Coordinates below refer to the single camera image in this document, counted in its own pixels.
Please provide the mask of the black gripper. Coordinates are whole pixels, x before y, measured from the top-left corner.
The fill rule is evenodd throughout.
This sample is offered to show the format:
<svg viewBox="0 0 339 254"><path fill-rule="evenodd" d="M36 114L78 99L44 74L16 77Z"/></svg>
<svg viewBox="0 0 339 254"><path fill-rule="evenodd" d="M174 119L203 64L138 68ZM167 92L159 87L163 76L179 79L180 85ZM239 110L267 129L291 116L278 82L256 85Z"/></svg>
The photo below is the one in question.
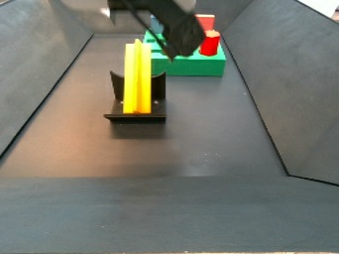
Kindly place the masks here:
<svg viewBox="0 0 339 254"><path fill-rule="evenodd" d="M188 57L206 40L206 32L194 9L196 0L107 0L110 19L115 21L118 11L130 11L139 24L148 30L170 60ZM163 25L162 42L138 15L148 11Z"/></svg>

